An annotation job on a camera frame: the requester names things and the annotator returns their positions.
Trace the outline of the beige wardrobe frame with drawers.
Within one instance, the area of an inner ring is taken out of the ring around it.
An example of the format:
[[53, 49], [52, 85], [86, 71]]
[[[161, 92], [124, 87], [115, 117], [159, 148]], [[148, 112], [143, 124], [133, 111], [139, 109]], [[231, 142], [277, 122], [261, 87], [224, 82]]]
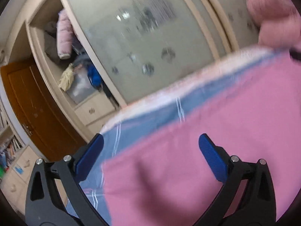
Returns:
[[52, 98], [80, 136], [89, 141], [96, 133], [104, 134], [111, 130], [121, 120], [121, 115], [118, 113], [118, 107], [111, 101], [105, 101], [102, 93], [94, 93], [76, 104], [59, 88], [59, 80], [65, 68], [56, 65], [46, 55], [43, 27], [49, 21], [53, 21], [63, 8], [68, 12], [75, 34], [85, 46], [95, 66], [98, 66], [99, 62], [72, 15], [67, 0], [10, 0], [4, 12], [15, 12], [16, 15], [6, 42], [3, 42], [1, 47], [4, 50], [5, 63], [18, 61], [29, 54], [33, 55]]

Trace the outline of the rolled pink quilt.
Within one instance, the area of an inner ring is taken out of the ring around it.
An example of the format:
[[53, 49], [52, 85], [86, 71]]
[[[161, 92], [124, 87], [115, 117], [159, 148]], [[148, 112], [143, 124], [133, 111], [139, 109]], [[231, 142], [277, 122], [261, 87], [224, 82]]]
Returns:
[[246, 6], [259, 27], [259, 45], [300, 46], [300, 14], [292, 0], [246, 0]]

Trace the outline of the frosted wardrobe sliding door right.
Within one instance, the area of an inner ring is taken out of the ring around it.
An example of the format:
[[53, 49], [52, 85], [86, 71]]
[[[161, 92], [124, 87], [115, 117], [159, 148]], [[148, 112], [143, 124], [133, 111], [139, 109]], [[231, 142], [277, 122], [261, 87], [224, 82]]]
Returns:
[[258, 42], [259, 31], [246, 6], [246, 0], [207, 0], [226, 33], [233, 51]]

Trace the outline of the blue plaid bed sheet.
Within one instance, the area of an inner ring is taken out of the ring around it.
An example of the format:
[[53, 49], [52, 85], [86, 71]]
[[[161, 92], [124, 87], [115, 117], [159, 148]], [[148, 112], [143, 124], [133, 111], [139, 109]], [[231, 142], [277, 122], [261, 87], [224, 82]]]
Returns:
[[200, 86], [186, 96], [155, 111], [120, 122], [111, 130], [102, 134], [105, 142], [104, 148], [97, 157], [86, 180], [80, 182], [82, 190], [101, 217], [107, 223], [111, 223], [111, 216], [104, 196], [105, 177], [103, 165], [106, 161], [119, 155], [136, 141], [152, 134], [161, 127], [174, 121], [184, 121], [185, 117], [194, 109], [201, 107], [212, 97], [219, 95], [238, 83], [245, 72], [254, 67], [268, 64], [271, 59], [279, 54], [280, 52], [273, 57], [253, 63], [231, 75], [223, 76], [219, 80]]

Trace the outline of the frosted wardrobe sliding door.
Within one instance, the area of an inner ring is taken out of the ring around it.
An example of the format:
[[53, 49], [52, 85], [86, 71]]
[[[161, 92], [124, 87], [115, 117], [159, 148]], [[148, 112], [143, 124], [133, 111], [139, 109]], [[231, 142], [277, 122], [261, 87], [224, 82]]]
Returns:
[[246, 0], [207, 0], [226, 33], [233, 51], [258, 42], [259, 31], [246, 6]]
[[192, 0], [62, 0], [126, 104], [219, 59]]

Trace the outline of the pink and white hooded jacket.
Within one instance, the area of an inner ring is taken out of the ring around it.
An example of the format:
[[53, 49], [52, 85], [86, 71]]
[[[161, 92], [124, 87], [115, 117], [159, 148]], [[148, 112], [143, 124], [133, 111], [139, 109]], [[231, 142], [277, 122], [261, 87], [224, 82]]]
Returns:
[[207, 134], [244, 162], [267, 161], [277, 217], [300, 190], [300, 63], [286, 53], [104, 163], [112, 225], [192, 225], [221, 188], [202, 155]]

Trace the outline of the beige side cabinet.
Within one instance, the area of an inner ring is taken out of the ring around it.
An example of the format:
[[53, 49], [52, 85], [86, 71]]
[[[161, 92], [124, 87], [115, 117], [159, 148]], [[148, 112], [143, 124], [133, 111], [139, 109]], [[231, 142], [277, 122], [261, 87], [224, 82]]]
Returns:
[[21, 215], [25, 214], [30, 176], [40, 152], [25, 144], [9, 123], [1, 127], [1, 192]]

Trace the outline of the yellow cloth on box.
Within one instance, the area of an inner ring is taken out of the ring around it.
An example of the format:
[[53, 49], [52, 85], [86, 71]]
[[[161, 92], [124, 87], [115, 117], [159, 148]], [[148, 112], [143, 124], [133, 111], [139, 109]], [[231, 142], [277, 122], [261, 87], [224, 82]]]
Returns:
[[73, 72], [73, 65], [72, 63], [70, 63], [68, 65], [68, 67], [65, 69], [65, 71], [63, 71], [63, 73], [61, 74], [61, 78], [59, 80], [59, 88], [66, 92], [67, 90], [70, 89], [73, 81], [74, 81], [74, 72]]

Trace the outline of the blue garment in wardrobe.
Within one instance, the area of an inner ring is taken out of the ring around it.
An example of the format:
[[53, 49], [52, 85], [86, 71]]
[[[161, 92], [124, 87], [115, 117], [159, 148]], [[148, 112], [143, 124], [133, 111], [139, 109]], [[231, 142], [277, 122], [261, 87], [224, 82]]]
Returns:
[[91, 85], [94, 88], [101, 87], [102, 78], [93, 64], [88, 65], [87, 76], [88, 76], [88, 79], [90, 80]]

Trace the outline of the brown wooden door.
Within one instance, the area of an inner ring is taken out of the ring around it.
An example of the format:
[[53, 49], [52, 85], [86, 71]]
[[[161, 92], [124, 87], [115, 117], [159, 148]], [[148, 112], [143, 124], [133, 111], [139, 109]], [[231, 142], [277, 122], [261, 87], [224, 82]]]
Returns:
[[1, 78], [21, 127], [46, 158], [59, 161], [86, 145], [50, 94], [34, 58], [2, 66]]

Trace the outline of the translucent storage box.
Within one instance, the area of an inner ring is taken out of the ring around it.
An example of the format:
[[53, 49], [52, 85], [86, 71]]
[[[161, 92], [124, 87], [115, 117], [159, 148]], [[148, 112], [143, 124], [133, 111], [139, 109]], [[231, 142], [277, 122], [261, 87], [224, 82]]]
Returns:
[[96, 91], [91, 85], [86, 68], [81, 68], [74, 73], [74, 80], [66, 93], [76, 104], [79, 104]]

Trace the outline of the dark hanging coat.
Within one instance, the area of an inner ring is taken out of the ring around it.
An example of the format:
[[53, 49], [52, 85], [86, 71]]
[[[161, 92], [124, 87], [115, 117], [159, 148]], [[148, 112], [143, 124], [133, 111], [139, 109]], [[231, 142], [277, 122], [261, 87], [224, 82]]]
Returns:
[[44, 52], [54, 64], [62, 64], [57, 53], [57, 24], [55, 21], [48, 22], [44, 27]]

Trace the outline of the frosted wardrobe sliding door left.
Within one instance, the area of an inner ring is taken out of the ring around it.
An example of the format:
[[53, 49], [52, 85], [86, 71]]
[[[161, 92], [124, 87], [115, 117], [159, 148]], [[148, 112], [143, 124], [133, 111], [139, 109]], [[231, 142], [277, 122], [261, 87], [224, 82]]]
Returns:
[[219, 59], [192, 0], [62, 0], [126, 104]]

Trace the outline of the pink hanging puffer jacket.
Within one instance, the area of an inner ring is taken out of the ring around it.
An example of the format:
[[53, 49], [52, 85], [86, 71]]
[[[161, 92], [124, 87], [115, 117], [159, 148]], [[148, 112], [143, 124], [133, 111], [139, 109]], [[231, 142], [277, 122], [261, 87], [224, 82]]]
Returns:
[[57, 54], [61, 60], [66, 60], [72, 55], [72, 39], [74, 31], [67, 15], [67, 11], [62, 9], [58, 15]]

